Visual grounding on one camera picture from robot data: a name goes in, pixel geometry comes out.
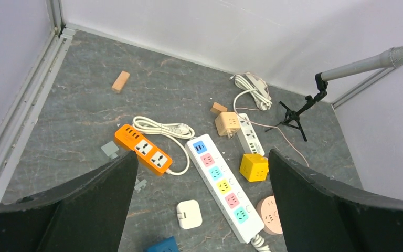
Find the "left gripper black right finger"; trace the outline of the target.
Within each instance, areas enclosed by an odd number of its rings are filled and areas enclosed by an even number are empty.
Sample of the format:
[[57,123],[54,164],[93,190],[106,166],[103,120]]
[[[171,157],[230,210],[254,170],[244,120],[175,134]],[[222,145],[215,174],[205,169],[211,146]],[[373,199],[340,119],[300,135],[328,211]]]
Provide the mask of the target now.
[[268,160],[288,251],[403,251],[403,200],[332,179],[275,149]]

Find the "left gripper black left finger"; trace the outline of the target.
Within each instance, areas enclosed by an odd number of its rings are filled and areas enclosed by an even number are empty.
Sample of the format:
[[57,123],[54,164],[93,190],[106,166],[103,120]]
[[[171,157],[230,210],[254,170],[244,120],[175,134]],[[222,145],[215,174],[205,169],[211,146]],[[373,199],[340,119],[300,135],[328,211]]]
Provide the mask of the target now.
[[0,203],[0,251],[117,251],[139,161],[127,152],[70,181]]

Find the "pink round socket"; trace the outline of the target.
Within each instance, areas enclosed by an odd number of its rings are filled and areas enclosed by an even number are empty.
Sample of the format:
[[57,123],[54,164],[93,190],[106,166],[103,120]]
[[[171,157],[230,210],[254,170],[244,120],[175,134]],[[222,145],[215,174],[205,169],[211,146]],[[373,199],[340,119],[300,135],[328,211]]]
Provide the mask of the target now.
[[265,233],[269,235],[283,234],[274,196],[262,199],[257,204],[256,210],[264,223],[263,231]]

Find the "white long power strip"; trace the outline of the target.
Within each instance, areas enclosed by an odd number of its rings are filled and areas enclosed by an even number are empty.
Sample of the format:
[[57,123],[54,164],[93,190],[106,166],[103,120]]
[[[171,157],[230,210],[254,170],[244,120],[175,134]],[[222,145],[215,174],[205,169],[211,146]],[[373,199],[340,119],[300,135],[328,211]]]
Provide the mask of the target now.
[[250,243],[264,223],[210,135],[189,140],[185,150],[238,240]]

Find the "yellow cube adapter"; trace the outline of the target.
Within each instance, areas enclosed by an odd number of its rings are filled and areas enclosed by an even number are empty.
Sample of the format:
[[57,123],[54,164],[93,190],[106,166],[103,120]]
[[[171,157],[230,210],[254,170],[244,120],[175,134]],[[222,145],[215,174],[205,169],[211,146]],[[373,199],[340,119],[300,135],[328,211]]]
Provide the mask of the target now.
[[265,181],[268,175],[268,159],[260,154],[244,154],[239,172],[248,182]]

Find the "blue cube adapter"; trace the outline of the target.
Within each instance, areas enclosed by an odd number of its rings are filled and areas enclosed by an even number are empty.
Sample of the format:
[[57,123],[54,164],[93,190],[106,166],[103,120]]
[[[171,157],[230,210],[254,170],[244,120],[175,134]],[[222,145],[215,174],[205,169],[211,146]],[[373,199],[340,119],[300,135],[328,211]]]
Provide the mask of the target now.
[[179,252],[178,244],[174,236],[162,240],[143,250],[144,252]]

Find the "orange power strip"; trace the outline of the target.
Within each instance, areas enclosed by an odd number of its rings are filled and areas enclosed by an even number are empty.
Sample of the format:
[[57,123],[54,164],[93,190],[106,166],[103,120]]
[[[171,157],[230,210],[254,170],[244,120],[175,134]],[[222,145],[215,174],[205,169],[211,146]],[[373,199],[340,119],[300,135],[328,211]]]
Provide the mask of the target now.
[[162,176],[173,159],[129,124],[124,124],[114,134],[114,141],[123,149],[134,151],[139,162],[157,176]]

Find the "white square plug adapter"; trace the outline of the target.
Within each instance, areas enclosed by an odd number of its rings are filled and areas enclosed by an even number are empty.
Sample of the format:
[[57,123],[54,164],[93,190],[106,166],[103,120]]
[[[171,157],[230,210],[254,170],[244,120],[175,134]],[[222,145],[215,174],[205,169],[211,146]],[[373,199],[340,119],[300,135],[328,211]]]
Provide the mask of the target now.
[[199,227],[203,223],[199,203],[194,199],[178,203],[176,211],[179,226],[184,230]]

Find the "white green small power strip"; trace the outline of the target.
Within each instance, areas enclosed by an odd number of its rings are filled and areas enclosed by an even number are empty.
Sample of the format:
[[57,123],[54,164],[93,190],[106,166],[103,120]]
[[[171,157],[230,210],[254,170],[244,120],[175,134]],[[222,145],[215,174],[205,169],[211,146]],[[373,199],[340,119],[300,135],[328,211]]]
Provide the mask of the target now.
[[245,154],[260,154],[265,156],[265,151],[258,139],[256,132],[246,113],[239,113],[240,129],[237,131],[238,139]]

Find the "orange wooden cube socket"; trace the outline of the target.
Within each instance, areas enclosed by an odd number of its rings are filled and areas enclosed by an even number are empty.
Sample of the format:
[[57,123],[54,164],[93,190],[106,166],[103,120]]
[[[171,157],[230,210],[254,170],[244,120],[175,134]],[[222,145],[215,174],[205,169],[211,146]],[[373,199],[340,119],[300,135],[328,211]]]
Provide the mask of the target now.
[[241,129],[235,112],[221,112],[215,119],[215,125],[218,134],[228,138],[232,138]]

